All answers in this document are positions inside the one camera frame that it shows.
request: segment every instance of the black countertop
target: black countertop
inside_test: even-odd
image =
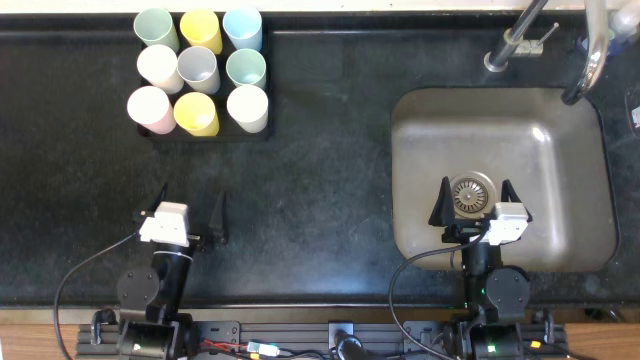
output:
[[[184,306],[382,304],[403,261],[391,206],[390,114],[400,97],[423,87],[562,87],[584,65],[574,46],[582,14],[543,16],[531,37],[561,26],[544,55],[501,74],[482,57],[513,15],[266,16],[273,136],[154,145],[126,113],[140,83],[132,18],[4,19],[3,306],[51,305],[62,276],[132,232],[131,211],[165,180],[168,199],[196,217],[208,216],[220,189],[229,194],[230,242],[196,256]],[[588,95],[603,120],[619,251],[596,273],[531,274],[534,305],[640,300],[640,140],[625,108],[639,60],[640,47],[628,49]],[[598,204],[587,195],[585,206]],[[63,303],[115,304],[119,276],[152,250],[129,242],[96,260],[68,283]],[[412,267],[398,301],[460,306],[461,285],[459,273]]]

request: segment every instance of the stainless steel sink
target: stainless steel sink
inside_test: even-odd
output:
[[[586,100],[567,106],[561,93],[424,89],[400,100],[392,118],[393,220],[405,257],[451,246],[427,223],[449,176],[463,217],[491,210],[502,181],[511,180],[533,222],[522,240],[502,247],[506,264],[593,271],[609,261],[617,233],[600,122]],[[418,264],[449,269],[449,255]]]

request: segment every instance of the yellow cup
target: yellow cup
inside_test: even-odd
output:
[[[216,136],[220,131],[213,100],[202,93],[183,95],[173,107],[173,117],[193,136]]]
[[[220,22],[211,10],[186,12],[180,20],[180,32],[192,46],[204,46],[218,55],[222,52]]]

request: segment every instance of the black tray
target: black tray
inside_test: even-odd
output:
[[[229,94],[231,93],[231,91],[233,91],[233,89],[236,88],[236,86],[233,84],[233,81],[231,81],[231,79],[229,79],[229,76],[227,75],[226,65],[227,65],[227,59],[236,50],[236,48],[235,46],[233,46],[233,43],[231,42],[231,40],[229,39],[229,37],[227,36],[227,34],[224,32],[222,28],[222,16],[220,14],[216,14],[216,15],[218,15],[218,19],[220,21],[220,31],[222,32],[222,52],[219,55],[216,55],[218,72],[220,73],[220,90],[218,90],[213,95],[208,95],[208,94],[205,94],[205,95],[209,96],[211,100],[213,100],[213,103],[216,105],[216,113],[218,114],[218,121],[220,122],[220,131],[216,136],[193,136],[189,134],[186,130],[181,128],[179,125],[177,125],[176,128],[173,129],[173,131],[171,131],[170,133],[159,135],[148,130],[144,126],[138,124],[138,127],[137,127],[138,134],[140,134],[142,137],[145,137],[152,141],[158,141],[158,142],[165,142],[165,141],[170,141],[170,142],[175,142],[175,141],[249,142],[249,141],[265,141],[271,135],[271,131],[273,128],[272,126],[273,116],[271,116],[271,109],[273,108],[273,106],[269,106],[268,108],[269,114],[267,116],[267,126],[262,131],[255,134],[244,131],[244,129],[242,129],[242,127],[238,125],[238,123],[231,117],[231,115],[229,115],[229,112],[227,111],[227,98],[229,97]],[[180,55],[180,53],[183,50],[191,46],[187,41],[187,39],[185,39],[184,36],[182,36],[182,34],[180,33],[181,17],[182,17],[182,14],[173,14],[173,23],[176,28],[176,32],[178,33],[178,38],[180,39],[180,50],[178,50],[178,55]],[[260,53],[262,54],[265,62],[267,63],[267,75],[266,75],[267,88],[265,89],[265,92],[267,93],[267,97],[269,98],[269,103],[272,103],[271,91],[270,91],[271,82],[269,81],[270,80],[269,73],[271,69],[269,66],[268,50],[269,50],[269,36],[268,36],[267,29],[265,28],[265,24],[263,22],[262,49],[260,50]],[[140,79],[141,79],[140,80],[141,87],[151,85],[145,78],[140,77]],[[176,101],[178,101],[178,99],[182,95],[190,92],[194,92],[194,91],[195,90],[193,90],[191,86],[189,86],[189,84],[187,84],[187,82],[185,81],[184,86],[180,91],[178,91],[173,95],[168,95],[169,102],[171,102],[171,106],[175,106]]]

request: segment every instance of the faucet handle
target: faucet handle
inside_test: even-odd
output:
[[[534,57],[542,55],[544,50],[543,43],[553,34],[556,29],[560,27],[560,24],[554,23],[553,27],[540,40],[523,40],[516,48],[514,57]]]

